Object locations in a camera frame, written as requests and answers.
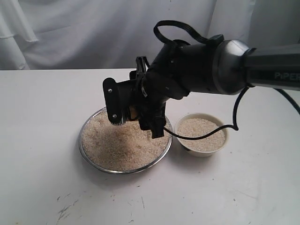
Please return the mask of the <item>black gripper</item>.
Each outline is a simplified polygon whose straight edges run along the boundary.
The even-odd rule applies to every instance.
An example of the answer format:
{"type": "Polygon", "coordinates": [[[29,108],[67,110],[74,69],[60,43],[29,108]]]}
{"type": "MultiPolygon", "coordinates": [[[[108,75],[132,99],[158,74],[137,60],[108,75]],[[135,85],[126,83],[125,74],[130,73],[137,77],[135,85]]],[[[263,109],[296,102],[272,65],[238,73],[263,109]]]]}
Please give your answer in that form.
{"type": "Polygon", "coordinates": [[[132,91],[129,107],[133,106],[138,111],[138,121],[141,130],[151,130],[152,139],[164,137],[165,100],[154,93],[148,85],[146,78],[147,69],[150,67],[147,57],[136,58],[136,70],[129,73],[129,80],[132,83],[132,91]]]}

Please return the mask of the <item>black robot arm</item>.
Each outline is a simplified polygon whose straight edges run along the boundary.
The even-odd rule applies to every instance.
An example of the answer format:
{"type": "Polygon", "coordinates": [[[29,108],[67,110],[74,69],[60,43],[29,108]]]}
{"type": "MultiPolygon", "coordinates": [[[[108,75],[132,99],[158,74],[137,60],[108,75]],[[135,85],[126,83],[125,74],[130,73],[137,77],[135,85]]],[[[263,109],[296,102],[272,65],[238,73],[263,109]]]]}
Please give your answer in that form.
{"type": "Polygon", "coordinates": [[[256,49],[238,40],[198,45],[174,40],[152,63],[139,57],[136,64],[129,80],[103,82],[108,118],[114,125],[137,120],[153,138],[166,131],[167,100],[180,100],[192,92],[237,95],[229,125],[234,130],[238,105],[250,88],[275,89],[296,110],[300,108],[287,94],[300,89],[299,45],[256,49]]]}

